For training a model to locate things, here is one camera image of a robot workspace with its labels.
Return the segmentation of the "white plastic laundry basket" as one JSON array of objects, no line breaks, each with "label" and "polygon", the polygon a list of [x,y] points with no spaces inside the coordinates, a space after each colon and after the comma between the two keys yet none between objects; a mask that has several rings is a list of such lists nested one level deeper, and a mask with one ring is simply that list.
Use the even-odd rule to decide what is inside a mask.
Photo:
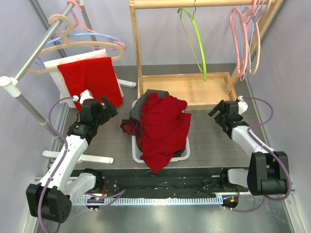
[{"label": "white plastic laundry basket", "polygon": [[173,96],[149,95],[140,117],[141,149],[132,136],[132,155],[138,163],[166,166],[169,162],[190,157],[189,129],[191,114],[185,113],[187,102]]}]

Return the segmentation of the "dark red skirt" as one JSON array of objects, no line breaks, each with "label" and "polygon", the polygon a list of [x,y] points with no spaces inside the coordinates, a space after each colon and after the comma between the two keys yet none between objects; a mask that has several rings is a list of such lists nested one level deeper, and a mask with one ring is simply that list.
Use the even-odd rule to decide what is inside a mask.
[{"label": "dark red skirt", "polygon": [[136,109],[137,116],[123,119],[120,128],[136,138],[140,159],[153,173],[159,172],[186,149],[191,114],[184,113],[187,102],[171,95],[152,92]]}]

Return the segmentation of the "blue wire hanger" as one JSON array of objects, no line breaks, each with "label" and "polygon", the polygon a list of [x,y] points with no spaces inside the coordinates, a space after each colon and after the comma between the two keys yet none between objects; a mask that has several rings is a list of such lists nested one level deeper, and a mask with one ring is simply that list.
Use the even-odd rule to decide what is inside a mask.
[{"label": "blue wire hanger", "polygon": [[[259,67],[260,50],[261,50],[259,20],[261,19],[261,16],[262,16],[263,5],[264,5],[264,3],[261,3],[261,4],[257,3],[257,7],[255,8],[255,12],[250,18],[252,20],[253,27],[252,27],[251,37],[249,39],[248,63],[247,63],[247,69],[246,69],[246,76],[247,77],[253,77],[255,75],[255,73],[257,72],[258,67]],[[253,40],[255,40],[257,42],[257,45],[256,45],[256,62],[255,62],[254,68],[252,68],[252,58],[251,58],[252,57],[251,45],[252,45]]]}]

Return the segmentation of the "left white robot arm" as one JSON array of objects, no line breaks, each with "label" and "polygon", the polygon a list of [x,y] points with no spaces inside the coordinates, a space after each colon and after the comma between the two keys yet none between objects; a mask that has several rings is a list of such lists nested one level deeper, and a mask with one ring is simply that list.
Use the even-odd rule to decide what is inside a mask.
[{"label": "left white robot arm", "polygon": [[98,128],[118,111],[106,96],[97,100],[87,90],[80,95],[80,103],[81,111],[63,138],[64,145],[52,167],[38,184],[30,184],[26,189],[30,213],[40,222],[64,223],[78,198],[88,191],[97,194],[103,189],[102,174],[94,169],[86,168],[73,182],[68,180]]}]

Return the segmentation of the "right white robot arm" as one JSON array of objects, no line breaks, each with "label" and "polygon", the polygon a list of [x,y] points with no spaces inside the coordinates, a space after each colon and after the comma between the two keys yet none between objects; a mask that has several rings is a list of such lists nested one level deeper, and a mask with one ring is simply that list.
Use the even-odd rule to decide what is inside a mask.
[{"label": "right white robot arm", "polygon": [[247,109],[244,97],[240,96],[235,101],[221,100],[209,112],[223,132],[250,157],[247,169],[230,168],[225,171],[219,180],[220,188],[229,192],[240,185],[254,196],[284,200],[292,190],[288,156],[267,146],[254,134],[242,116]]}]

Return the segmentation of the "blue hanger left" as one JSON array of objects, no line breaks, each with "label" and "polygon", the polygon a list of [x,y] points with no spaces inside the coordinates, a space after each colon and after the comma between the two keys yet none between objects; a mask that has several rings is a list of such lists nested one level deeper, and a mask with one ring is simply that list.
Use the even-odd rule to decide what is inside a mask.
[{"label": "blue hanger left", "polygon": [[[71,41],[70,39],[72,37],[78,37],[78,36],[99,36],[99,37],[104,37],[108,42],[103,42],[103,41]],[[61,50],[61,49],[66,49],[66,48],[73,48],[73,47],[96,47],[98,49],[100,48],[108,48],[109,50],[117,50],[119,51],[118,56],[112,57],[113,61],[119,60],[123,57],[124,54],[124,43],[121,42],[121,40],[117,37],[102,34],[102,33],[71,33],[68,35],[62,35],[57,38],[54,38],[52,40],[49,40],[47,44],[51,44],[54,42],[57,42],[59,40],[63,40],[63,44],[59,45],[54,45],[51,47],[48,47],[46,49],[43,49],[38,56],[47,54],[52,51],[56,50]]]}]

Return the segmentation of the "beige wooden hanger left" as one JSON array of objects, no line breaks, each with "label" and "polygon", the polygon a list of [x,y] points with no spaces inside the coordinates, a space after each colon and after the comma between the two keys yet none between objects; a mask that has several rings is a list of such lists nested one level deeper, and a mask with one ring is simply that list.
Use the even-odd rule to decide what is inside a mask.
[{"label": "beige wooden hanger left", "polygon": [[44,54],[47,54],[49,52],[52,52],[52,51],[67,49],[67,48],[73,48],[73,47],[109,48],[109,49],[114,49],[114,50],[119,51],[118,56],[114,56],[111,58],[113,61],[119,60],[123,57],[122,47],[120,45],[117,45],[114,43],[108,43],[108,42],[102,42],[102,41],[76,41],[76,42],[71,42],[69,40],[69,36],[70,36],[70,32],[72,32],[72,30],[73,30],[73,24],[71,23],[71,21],[69,20],[68,17],[61,15],[61,14],[52,15],[49,18],[48,23],[50,25],[52,25],[52,23],[56,22],[57,20],[61,20],[61,21],[66,22],[67,26],[68,26],[67,29],[65,29],[63,32],[61,32],[62,39],[64,39],[64,43],[43,49],[42,51],[40,51],[40,53],[38,55],[35,56],[35,58],[40,56],[40,55],[44,55]]}]

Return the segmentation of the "beige wooden hanger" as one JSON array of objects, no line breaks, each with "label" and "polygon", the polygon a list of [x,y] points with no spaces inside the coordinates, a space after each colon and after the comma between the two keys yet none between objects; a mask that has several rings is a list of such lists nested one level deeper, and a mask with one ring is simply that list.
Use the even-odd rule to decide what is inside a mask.
[{"label": "beige wooden hanger", "polygon": [[109,48],[109,49],[114,49],[114,50],[119,51],[118,56],[114,56],[111,58],[113,61],[119,60],[123,57],[122,47],[120,45],[117,45],[114,43],[108,43],[108,42],[102,42],[102,41],[76,41],[76,42],[71,42],[69,40],[69,36],[70,36],[70,32],[72,32],[72,30],[73,30],[73,24],[71,23],[71,21],[69,20],[68,17],[61,15],[61,14],[52,15],[49,18],[48,23],[50,25],[52,25],[52,23],[56,22],[57,20],[61,20],[61,21],[66,22],[67,26],[68,26],[67,29],[65,29],[63,32],[61,32],[62,39],[64,39],[64,43],[43,49],[42,51],[40,51],[40,53],[38,55],[35,56],[35,58],[40,56],[40,55],[44,55],[44,54],[47,54],[49,52],[52,52],[52,51],[67,49],[67,48],[73,48],[73,47]]},{"label": "beige wooden hanger", "polygon": [[261,38],[264,34],[264,25],[268,26],[267,22],[270,17],[271,8],[274,7],[272,0],[262,0],[253,13],[251,20],[253,23],[252,34],[249,39],[248,63],[245,71],[245,76],[252,77],[256,74],[261,53]]}]

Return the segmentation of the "green hanger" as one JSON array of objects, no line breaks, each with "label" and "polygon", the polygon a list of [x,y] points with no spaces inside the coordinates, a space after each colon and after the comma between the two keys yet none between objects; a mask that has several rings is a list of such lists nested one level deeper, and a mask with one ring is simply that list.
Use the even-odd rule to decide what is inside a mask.
[{"label": "green hanger", "polygon": [[[206,65],[205,51],[204,51],[204,47],[203,47],[203,43],[202,43],[202,39],[201,39],[201,35],[200,35],[200,32],[199,32],[198,26],[197,26],[196,21],[194,19],[194,14],[191,13],[187,8],[178,8],[177,13],[178,13],[178,16],[179,16],[179,20],[180,20],[181,26],[182,26],[183,31],[185,33],[185,36],[186,36],[186,38],[188,40],[190,49],[192,51],[192,54],[194,56],[194,59],[196,61],[197,66],[198,66],[198,69],[199,69],[200,73],[203,75],[203,81],[206,82],[207,81],[207,65]],[[198,57],[196,56],[196,52],[194,50],[194,46],[191,43],[190,36],[188,35],[187,29],[186,29],[186,27],[184,25],[184,22],[183,22],[183,14],[184,13],[185,13],[186,16],[188,16],[188,18],[190,20],[190,23],[191,23],[191,25],[193,27],[193,30],[194,30],[194,33],[195,33],[196,42],[197,42],[197,47],[198,47],[199,54],[200,54],[200,56],[199,56],[200,59],[198,59]]]}]

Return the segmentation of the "pink hanger left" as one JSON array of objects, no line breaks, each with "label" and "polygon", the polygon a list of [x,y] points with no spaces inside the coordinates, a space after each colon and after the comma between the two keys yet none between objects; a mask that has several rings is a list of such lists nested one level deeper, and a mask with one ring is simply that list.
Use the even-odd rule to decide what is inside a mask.
[{"label": "pink hanger left", "polygon": [[76,0],[68,0],[67,3],[73,3],[74,6],[76,6],[79,11],[81,12],[82,16],[84,17],[84,21],[85,23],[87,23],[87,25],[84,25],[77,17],[77,15],[75,14],[75,12],[73,10],[70,11],[72,18],[74,19],[75,23],[73,25],[73,28],[77,28],[80,27],[82,29],[85,30],[84,33],[74,33],[73,36],[79,36],[79,35],[89,35],[90,37],[92,36],[100,36],[105,38],[109,43],[113,43],[116,44],[118,46],[120,46],[123,51],[126,50],[126,44],[123,43],[122,41],[120,41],[118,38],[111,36],[111,35],[106,35],[106,34],[102,34],[99,33],[97,31],[94,31],[90,25],[88,16],[86,14],[86,10],[84,7],[84,2],[82,0],[80,0],[79,2],[77,2]]}]

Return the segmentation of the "beige wooden hanger right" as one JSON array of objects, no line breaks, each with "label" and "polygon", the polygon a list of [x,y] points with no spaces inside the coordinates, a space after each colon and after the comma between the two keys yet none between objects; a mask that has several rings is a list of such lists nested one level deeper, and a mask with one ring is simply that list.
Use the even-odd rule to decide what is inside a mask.
[{"label": "beige wooden hanger right", "polygon": [[262,0],[253,13],[251,20],[253,23],[252,34],[249,39],[248,63],[245,71],[245,76],[252,77],[256,74],[261,53],[261,38],[264,34],[264,25],[268,26],[267,22],[270,17],[271,8],[274,7],[272,0]]}]

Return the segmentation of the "grey dotted garment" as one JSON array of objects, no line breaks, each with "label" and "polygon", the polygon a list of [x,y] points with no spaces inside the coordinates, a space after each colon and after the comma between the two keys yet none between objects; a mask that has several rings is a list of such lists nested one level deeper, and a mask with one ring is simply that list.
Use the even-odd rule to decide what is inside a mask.
[{"label": "grey dotted garment", "polygon": [[140,121],[142,115],[142,105],[147,101],[148,96],[151,93],[157,93],[160,98],[164,98],[169,95],[168,91],[147,89],[147,91],[134,103],[132,109],[129,112],[129,116],[135,120]]}]

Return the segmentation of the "red plaid garment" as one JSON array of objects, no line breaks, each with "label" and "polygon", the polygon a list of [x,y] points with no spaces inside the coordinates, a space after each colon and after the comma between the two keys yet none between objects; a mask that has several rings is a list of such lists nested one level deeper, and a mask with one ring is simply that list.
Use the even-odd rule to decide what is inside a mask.
[{"label": "red plaid garment", "polygon": [[133,118],[123,119],[120,128],[124,133],[130,136],[134,136],[136,138],[136,145],[139,149],[141,149],[142,129],[140,126],[140,122]]}]

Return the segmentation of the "bright red hung garment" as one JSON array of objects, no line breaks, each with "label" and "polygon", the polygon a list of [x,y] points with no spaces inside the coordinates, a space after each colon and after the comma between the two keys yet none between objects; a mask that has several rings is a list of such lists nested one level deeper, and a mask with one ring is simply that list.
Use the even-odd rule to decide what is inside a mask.
[{"label": "bright red hung garment", "polygon": [[110,57],[76,61],[58,66],[71,96],[89,90],[101,101],[105,96],[114,107],[120,107],[123,97]]}]

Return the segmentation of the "wooden clothes rack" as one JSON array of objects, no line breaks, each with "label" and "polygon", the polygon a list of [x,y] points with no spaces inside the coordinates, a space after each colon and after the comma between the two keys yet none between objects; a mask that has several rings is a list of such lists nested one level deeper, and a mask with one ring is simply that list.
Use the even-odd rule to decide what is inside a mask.
[{"label": "wooden clothes rack", "polygon": [[[261,3],[261,0],[131,0],[129,8],[136,51],[138,97],[141,97],[147,89],[165,90],[169,91],[171,95],[187,101],[189,109],[207,109],[222,99],[234,100],[237,97],[234,89],[236,82],[246,79],[249,39],[253,27],[250,18],[255,12],[257,3]],[[270,23],[282,1],[273,0],[273,4],[274,7],[270,9],[270,17],[267,20]],[[232,74],[229,72],[207,72],[206,82],[203,81],[203,75],[200,72],[143,75],[138,41],[137,10],[220,6],[232,7],[228,19],[236,52],[236,68]],[[262,27],[264,34],[268,26]]]}]

